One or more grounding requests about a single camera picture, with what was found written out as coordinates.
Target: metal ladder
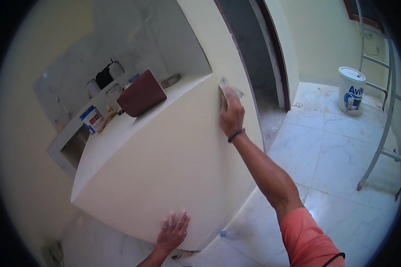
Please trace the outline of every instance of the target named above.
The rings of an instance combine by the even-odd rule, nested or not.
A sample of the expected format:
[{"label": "metal ladder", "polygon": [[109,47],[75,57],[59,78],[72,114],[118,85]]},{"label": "metal ladder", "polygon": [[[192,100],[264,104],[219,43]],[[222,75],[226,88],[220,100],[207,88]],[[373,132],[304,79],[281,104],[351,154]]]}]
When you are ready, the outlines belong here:
[{"label": "metal ladder", "polygon": [[[357,185],[357,190],[359,191],[359,190],[362,189],[362,187],[365,184],[365,181],[367,180],[368,176],[371,174],[371,171],[373,170],[374,166],[376,165],[380,154],[388,156],[388,157],[392,157],[396,161],[401,162],[401,155],[400,154],[384,148],[385,141],[386,141],[386,138],[388,136],[389,129],[390,129],[390,124],[391,124],[391,121],[392,121],[393,108],[394,108],[394,105],[395,105],[395,99],[398,99],[398,100],[401,101],[401,96],[396,93],[395,56],[394,56],[394,51],[393,51],[393,46],[392,46],[392,40],[390,39],[390,36],[386,36],[386,35],[384,35],[383,33],[381,33],[378,30],[371,29],[371,28],[368,28],[368,27],[364,26],[359,0],[356,0],[356,3],[357,3],[357,9],[358,9],[358,14],[359,14],[359,19],[360,19],[360,28],[361,28],[361,62],[360,62],[360,66],[358,68],[358,71],[361,71],[363,59],[367,59],[369,61],[372,61],[374,63],[377,63],[377,64],[382,65],[383,67],[389,69],[387,88],[386,89],[380,87],[379,85],[375,85],[374,83],[366,82],[366,85],[371,86],[371,87],[373,87],[375,89],[378,89],[378,90],[380,90],[380,91],[385,93],[385,99],[383,101],[383,106],[382,106],[382,110],[383,111],[385,110],[385,103],[386,103],[386,99],[388,97],[389,86],[390,86],[389,111],[388,111],[388,114],[387,114],[387,119],[386,119],[386,123],[385,123],[385,129],[383,130],[383,135],[382,135],[382,138],[380,140],[379,146],[378,146],[378,148],[376,150],[376,153],[374,154],[373,160],[371,161],[370,166],[367,169],[367,172],[365,172],[363,178],[361,179],[361,181]],[[374,58],[372,58],[370,56],[364,55],[364,29],[366,29],[366,30],[368,30],[370,32],[374,32],[375,34],[377,34],[377,35],[379,35],[379,36],[381,36],[381,37],[383,37],[383,38],[385,38],[387,40],[388,47],[389,47],[389,65],[384,63],[384,62],[382,62],[382,61],[380,61],[380,60],[377,60],[377,59],[374,59]],[[398,191],[398,193],[395,195],[395,201],[398,199],[398,195],[399,195],[400,191],[401,191],[401,188]]]}]

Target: beaded bracelet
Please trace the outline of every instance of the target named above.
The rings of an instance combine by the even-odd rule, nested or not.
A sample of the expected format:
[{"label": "beaded bracelet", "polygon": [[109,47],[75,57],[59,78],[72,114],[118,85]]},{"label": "beaded bracelet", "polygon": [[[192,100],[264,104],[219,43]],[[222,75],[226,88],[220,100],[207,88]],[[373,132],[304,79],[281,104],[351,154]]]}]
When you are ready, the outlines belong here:
[{"label": "beaded bracelet", "polygon": [[232,140],[233,140],[236,136],[240,135],[240,134],[243,133],[243,132],[245,132],[245,128],[240,128],[240,129],[237,130],[234,134],[232,134],[232,135],[229,137],[229,139],[228,139],[227,141],[228,141],[229,143],[231,143]]}]

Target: doorway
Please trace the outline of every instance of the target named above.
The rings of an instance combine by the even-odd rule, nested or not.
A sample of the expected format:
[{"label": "doorway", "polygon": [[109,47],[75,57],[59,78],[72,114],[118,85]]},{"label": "doorway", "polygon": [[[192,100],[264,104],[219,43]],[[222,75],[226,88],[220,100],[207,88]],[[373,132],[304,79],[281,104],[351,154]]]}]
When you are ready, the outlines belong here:
[{"label": "doorway", "polygon": [[275,140],[289,110],[286,71],[280,69],[270,27],[261,9],[262,1],[217,0],[229,30],[238,45],[257,103],[265,153]]}]

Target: orange shirt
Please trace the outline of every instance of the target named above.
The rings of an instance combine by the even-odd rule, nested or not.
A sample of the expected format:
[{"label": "orange shirt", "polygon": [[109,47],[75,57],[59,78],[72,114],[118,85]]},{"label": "orange shirt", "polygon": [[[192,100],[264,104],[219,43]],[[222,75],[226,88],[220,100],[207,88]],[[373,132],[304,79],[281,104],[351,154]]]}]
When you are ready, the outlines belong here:
[{"label": "orange shirt", "polygon": [[[283,244],[291,267],[322,267],[340,251],[326,236],[306,208],[290,211],[280,223]],[[327,267],[344,267],[342,256]]]}]

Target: plastic bottle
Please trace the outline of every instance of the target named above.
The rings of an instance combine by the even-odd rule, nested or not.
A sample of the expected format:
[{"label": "plastic bottle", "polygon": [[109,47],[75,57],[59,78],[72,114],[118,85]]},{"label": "plastic bottle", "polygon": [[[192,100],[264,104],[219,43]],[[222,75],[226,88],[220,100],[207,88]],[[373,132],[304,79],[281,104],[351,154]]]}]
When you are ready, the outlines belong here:
[{"label": "plastic bottle", "polygon": [[227,228],[225,231],[221,231],[220,236],[222,238],[236,240],[236,239],[240,238],[240,232],[239,232],[238,227],[232,226],[232,227]]}]

